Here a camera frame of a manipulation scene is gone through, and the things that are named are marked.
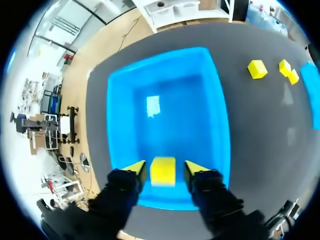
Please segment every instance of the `white storage box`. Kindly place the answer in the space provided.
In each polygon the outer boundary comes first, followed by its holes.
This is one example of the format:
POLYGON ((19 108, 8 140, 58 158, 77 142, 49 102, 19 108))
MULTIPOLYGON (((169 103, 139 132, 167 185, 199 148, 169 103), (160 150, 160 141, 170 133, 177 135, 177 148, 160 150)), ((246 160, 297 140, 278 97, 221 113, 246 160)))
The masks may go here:
POLYGON ((177 0, 174 10, 178 16, 192 16, 199 11, 200 1, 198 0, 177 0))
POLYGON ((175 12, 172 1, 156 1, 145 6, 145 9, 152 18, 156 28, 175 22, 175 12))

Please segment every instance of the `yellow sponge block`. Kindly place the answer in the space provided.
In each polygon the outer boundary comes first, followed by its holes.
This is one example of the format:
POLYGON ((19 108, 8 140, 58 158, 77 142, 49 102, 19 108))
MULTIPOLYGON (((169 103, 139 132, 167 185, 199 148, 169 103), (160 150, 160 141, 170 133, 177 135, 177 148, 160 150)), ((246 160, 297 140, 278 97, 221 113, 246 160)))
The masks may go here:
POLYGON ((291 65, 285 59, 283 59, 279 63, 279 71, 283 74, 283 76, 288 77, 291 73, 291 65))
POLYGON ((261 60, 252 60, 248 65, 248 70, 253 79, 261 79, 268 73, 264 63, 261 60))
POLYGON ((174 157, 155 157, 150 166, 150 178, 153 186, 175 186, 176 159, 174 157))
POLYGON ((295 69, 293 69, 289 75, 288 75, 288 79, 291 83, 291 85, 296 84, 299 81, 299 76, 298 73, 295 69))

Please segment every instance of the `white wall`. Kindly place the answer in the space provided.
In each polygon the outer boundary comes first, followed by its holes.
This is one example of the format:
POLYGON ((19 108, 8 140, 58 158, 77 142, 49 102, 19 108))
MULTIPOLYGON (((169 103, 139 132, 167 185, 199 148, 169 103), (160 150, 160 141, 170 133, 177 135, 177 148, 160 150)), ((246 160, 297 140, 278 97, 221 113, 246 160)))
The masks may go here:
POLYGON ((41 188, 41 176, 44 173, 59 171, 58 164, 43 149, 38 155, 31 155, 26 135, 16 132, 14 123, 10 123, 11 112, 17 109, 19 98, 26 78, 39 78, 43 71, 54 72, 52 65, 44 61, 27 58, 27 51, 39 18, 29 24, 31 27, 21 33, 16 43, 16 54, 8 74, 1 86, 1 159, 5 176, 12 192, 22 209, 35 220, 41 220, 41 212, 36 201, 52 198, 47 188, 41 188))

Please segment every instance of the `gray mat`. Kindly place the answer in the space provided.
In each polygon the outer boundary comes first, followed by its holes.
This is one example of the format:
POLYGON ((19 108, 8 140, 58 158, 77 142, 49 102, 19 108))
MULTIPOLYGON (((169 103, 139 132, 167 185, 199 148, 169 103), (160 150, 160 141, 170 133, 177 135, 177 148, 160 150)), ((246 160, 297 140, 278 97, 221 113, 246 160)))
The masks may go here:
MULTIPOLYGON (((163 52, 202 46, 210 50, 222 84, 231 139, 230 190, 245 211, 266 218, 295 200, 319 169, 320 134, 312 129, 305 85, 290 85, 278 71, 286 59, 299 72, 305 50, 278 33, 246 24, 210 23, 163 31, 112 55, 91 73, 86 94, 86 127, 96 180, 103 188, 111 171, 106 130, 108 75, 163 52), (251 60, 263 60, 268 74, 253 80, 251 60)), ((137 206, 125 229, 136 237, 204 240, 211 237, 200 214, 137 206)))

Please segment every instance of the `white shelf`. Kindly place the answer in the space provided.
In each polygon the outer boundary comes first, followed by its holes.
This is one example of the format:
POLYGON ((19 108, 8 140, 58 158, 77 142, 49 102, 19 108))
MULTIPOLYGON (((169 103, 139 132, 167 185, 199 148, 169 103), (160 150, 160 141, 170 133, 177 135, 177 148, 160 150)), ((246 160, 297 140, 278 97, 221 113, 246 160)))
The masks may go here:
POLYGON ((228 19, 229 14, 223 11, 221 8, 213 9, 213 10, 199 10, 196 14, 181 16, 175 15, 174 21, 162 22, 161 24, 154 25, 155 28, 160 28, 169 24, 175 24, 179 22, 189 21, 189 20, 197 20, 197 19, 215 19, 222 18, 228 19))
POLYGON ((187 16, 179 16, 176 15, 174 21, 163 21, 161 23, 154 24, 151 16, 147 13, 145 6, 157 2, 158 0, 132 0, 136 7, 139 9, 142 16, 145 18, 146 22, 149 24, 150 28, 154 33, 157 33, 157 28, 164 27, 166 25, 175 24, 179 22, 189 21, 189 20, 197 20, 197 19, 215 19, 215 18, 225 18, 228 19, 229 23, 232 22, 232 18, 234 15, 234 4, 235 0, 230 0, 229 4, 229 12, 230 14, 223 11, 221 8, 217 7, 217 9, 213 10, 199 10, 196 14, 187 15, 187 16))

